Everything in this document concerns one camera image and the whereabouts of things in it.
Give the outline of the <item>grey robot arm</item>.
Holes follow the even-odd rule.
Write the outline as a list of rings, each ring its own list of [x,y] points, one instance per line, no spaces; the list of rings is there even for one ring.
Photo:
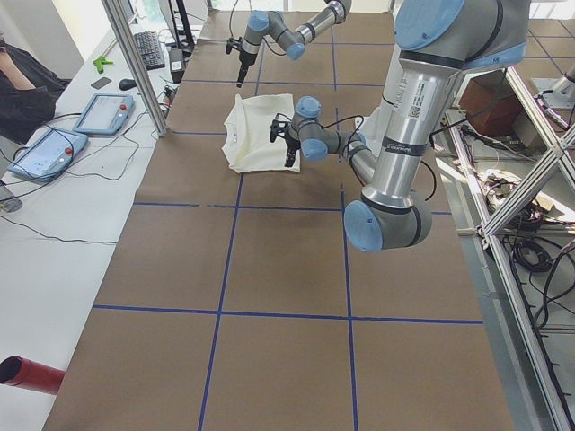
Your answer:
[[[276,11],[254,11],[251,13],[242,38],[229,38],[226,42],[226,54],[233,49],[239,52],[240,69],[236,86],[241,88],[250,66],[255,64],[260,46],[266,36],[271,36],[287,57],[298,60],[305,48],[318,35],[333,25],[346,21],[351,11],[351,1],[325,1],[326,6],[308,21],[290,30],[283,15]]]
[[[321,106],[305,96],[283,128],[287,163],[296,154],[321,161],[344,156],[363,185],[344,211],[345,234],[359,250],[407,248],[429,234],[428,204],[412,183],[435,126],[454,99],[450,82],[467,72],[519,63],[526,52],[528,1],[406,1],[394,25],[402,76],[379,154],[358,132],[332,133],[318,122]]]

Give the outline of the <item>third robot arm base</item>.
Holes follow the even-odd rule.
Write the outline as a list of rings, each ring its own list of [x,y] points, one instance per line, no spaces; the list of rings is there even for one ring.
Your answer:
[[[559,78],[532,78],[536,98],[545,108],[571,109],[574,107],[574,65]]]

